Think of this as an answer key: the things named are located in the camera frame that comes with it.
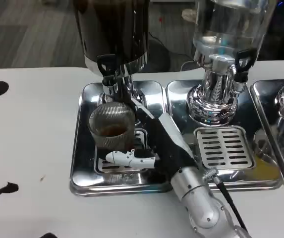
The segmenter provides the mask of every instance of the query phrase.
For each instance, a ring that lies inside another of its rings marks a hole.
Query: brown liquid
[[[126,126],[120,124],[107,125],[100,130],[100,135],[117,136],[126,132]]]
[[[149,0],[73,0],[84,54],[116,54],[120,64],[147,50]]]

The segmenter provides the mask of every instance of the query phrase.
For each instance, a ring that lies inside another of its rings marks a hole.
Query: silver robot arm
[[[198,237],[251,238],[242,227],[234,225],[226,207],[211,193],[191,149],[183,140],[171,116],[164,113],[156,119],[139,102],[134,99],[132,102],[137,118],[149,133],[149,145],[160,159],[155,160],[155,156],[140,159],[135,156],[134,151],[130,151],[130,156],[123,154],[128,160],[121,163],[157,168],[168,174],[176,195],[189,213],[190,223]],[[120,157],[123,158],[121,154],[113,151],[106,159],[120,162]]]
[[[234,225],[229,211],[213,196],[196,167],[180,169],[170,182],[199,237],[251,238],[242,227]]]

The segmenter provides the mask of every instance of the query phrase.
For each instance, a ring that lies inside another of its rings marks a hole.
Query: white table
[[[139,74],[163,86],[199,79],[203,70]],[[284,78],[284,61],[257,62],[251,82]],[[0,196],[0,238],[191,238],[188,215],[173,192],[83,198],[68,188],[79,95],[101,78],[83,68],[0,69],[0,183],[19,184]],[[232,192],[253,238],[284,237],[284,187]]]

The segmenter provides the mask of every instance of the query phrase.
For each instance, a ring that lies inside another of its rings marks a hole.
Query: gray carpet
[[[181,12],[192,3],[151,3],[149,30],[170,52],[170,71],[189,61],[193,23]],[[71,0],[0,0],[0,68],[85,67]]]

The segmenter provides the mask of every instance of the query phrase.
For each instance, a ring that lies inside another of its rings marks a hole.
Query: slotted metal grate
[[[144,149],[146,144],[146,131],[142,129],[137,129],[135,131],[134,137],[134,148]],[[111,174],[124,174],[124,173],[139,173],[145,169],[134,168],[130,166],[119,166],[113,163],[110,163],[106,160],[96,158],[97,172],[99,173],[111,173]]]
[[[254,166],[245,130],[240,126],[201,127],[194,131],[202,163],[208,169],[246,169]]]

